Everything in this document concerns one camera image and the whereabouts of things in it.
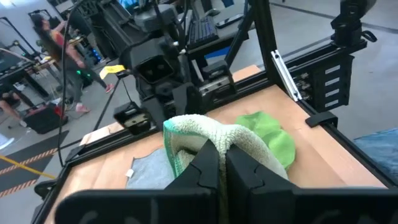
yellow clip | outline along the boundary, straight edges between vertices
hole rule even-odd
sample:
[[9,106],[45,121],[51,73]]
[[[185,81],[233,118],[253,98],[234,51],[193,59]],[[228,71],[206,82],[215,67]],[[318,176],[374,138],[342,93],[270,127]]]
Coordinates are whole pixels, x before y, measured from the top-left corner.
[[100,72],[99,76],[104,79],[109,73],[118,73],[125,70],[123,65],[105,66]]

woman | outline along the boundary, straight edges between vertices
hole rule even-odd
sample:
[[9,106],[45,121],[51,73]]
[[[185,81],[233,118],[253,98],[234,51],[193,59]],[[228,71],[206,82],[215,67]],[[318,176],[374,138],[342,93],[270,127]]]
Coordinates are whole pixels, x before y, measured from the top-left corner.
[[[56,29],[51,30],[48,20],[44,19],[40,14],[34,14],[33,16],[31,16],[31,18],[34,24],[34,29],[39,37],[42,39],[45,49],[54,60],[60,62],[62,57],[62,45],[65,39],[63,35],[59,32],[59,30],[63,28],[63,23]],[[65,68],[62,69],[66,70],[67,79],[69,79],[73,83],[73,97],[76,103],[75,110],[77,112],[87,113],[89,112],[89,109],[87,109],[80,101],[83,81],[80,78],[79,74],[77,74],[77,71],[81,70],[83,73],[90,74],[90,77],[94,81],[98,82],[107,93],[109,93],[114,86],[112,84],[105,84],[105,82],[96,72],[86,67],[85,63],[80,59],[78,52],[73,46],[67,44],[66,53],[67,55],[65,57]]]

black cable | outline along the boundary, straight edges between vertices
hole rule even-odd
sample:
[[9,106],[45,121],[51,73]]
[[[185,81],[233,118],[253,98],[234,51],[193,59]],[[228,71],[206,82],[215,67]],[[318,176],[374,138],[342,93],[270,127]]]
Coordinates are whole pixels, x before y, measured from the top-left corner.
[[0,20],[0,22],[1,22],[2,24],[6,25],[6,26],[8,26],[8,27],[10,27],[10,28],[12,28],[12,26],[10,26],[9,24],[6,24],[5,22],[3,22],[3,21],[1,21],[1,20]]
[[[80,2],[76,3],[72,10],[70,11],[70,16],[76,12],[76,10],[80,7],[80,5],[87,0],[81,0]],[[63,114],[65,112],[65,97],[66,97],[66,92],[67,92],[67,70],[65,69],[66,61],[65,61],[65,53],[66,53],[66,47],[67,47],[67,34],[68,30],[70,27],[69,19],[67,20],[67,24],[65,26],[65,32],[63,34],[63,44],[62,44],[62,54],[61,54],[61,61],[62,61],[62,75],[63,75],[63,89],[62,89],[62,105],[61,105],[61,116],[60,116],[60,123],[59,123],[59,129],[58,129],[58,143],[57,143],[57,152],[58,152],[58,158],[60,159],[60,164],[61,167],[64,167],[63,161],[62,161],[62,156],[61,156],[61,138],[62,138],[62,123],[63,123]]]
[[126,87],[126,84],[125,84],[123,78],[122,78],[122,82],[123,82],[123,85],[124,85],[124,89],[126,90],[127,96],[129,97],[129,100],[130,100],[130,102],[132,103],[132,99],[131,99],[131,97],[130,97],[129,91],[127,90],[127,87]]
[[164,34],[168,34],[169,32],[167,32],[166,24],[165,24],[165,22],[163,20],[162,14],[160,13],[159,6],[157,5],[156,0],[153,0],[153,5],[154,5],[155,12],[156,12],[156,18],[159,21],[160,26],[162,27],[162,30],[163,30]]
[[185,30],[185,21],[187,20],[187,14],[188,14],[188,0],[185,0],[184,4],[184,15],[181,18],[180,24],[184,23],[184,30]]
[[175,25],[178,30],[178,49],[182,50],[185,48],[185,29],[178,23],[178,20],[175,21]]
[[107,102],[106,102],[106,104],[105,104],[105,106],[104,106],[104,109],[102,109],[101,115],[99,116],[99,118],[98,118],[98,120],[97,120],[97,123],[96,123],[95,126],[94,126],[93,131],[96,131],[96,130],[98,129],[98,127],[100,126],[101,121],[102,121],[102,119],[104,118],[106,109],[108,109],[108,106],[109,106],[109,104],[110,104],[110,102],[111,102],[111,100],[112,100],[112,98],[113,98],[113,95],[116,93],[116,89],[117,89],[117,87],[119,86],[119,83],[120,83],[120,79],[118,79],[118,80],[116,81],[116,84],[114,85],[113,92],[112,92],[111,95],[109,96],[109,98],[108,98],[108,100],[107,100]]
[[243,15],[245,16],[249,10],[249,0],[244,1]]

wooden tabletop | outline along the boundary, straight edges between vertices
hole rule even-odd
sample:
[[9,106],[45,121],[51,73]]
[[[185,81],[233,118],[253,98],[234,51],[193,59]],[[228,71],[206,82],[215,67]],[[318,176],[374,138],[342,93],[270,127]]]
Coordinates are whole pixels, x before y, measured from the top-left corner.
[[[234,73],[234,80],[241,80],[257,72],[259,69],[256,66],[244,68]],[[322,127],[308,127],[305,119],[309,115],[277,86],[241,98],[210,111],[207,115],[223,124],[233,124],[237,116],[257,111],[263,111],[279,120],[282,128],[293,137],[296,158],[288,170],[288,176],[299,187],[384,187]],[[122,127],[118,123],[111,124],[87,134],[81,143],[88,144],[119,130]],[[73,167],[55,205],[66,196],[83,189],[124,189],[126,172],[130,169],[133,158],[148,156],[162,147],[162,133],[157,133]],[[54,208],[55,206],[45,223],[53,223]]]

keyboard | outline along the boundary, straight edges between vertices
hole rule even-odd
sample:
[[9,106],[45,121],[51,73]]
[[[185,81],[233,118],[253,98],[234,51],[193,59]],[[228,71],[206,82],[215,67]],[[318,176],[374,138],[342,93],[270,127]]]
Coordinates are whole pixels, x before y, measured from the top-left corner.
[[192,21],[189,28],[188,49],[195,49],[216,39],[218,34],[211,16]]

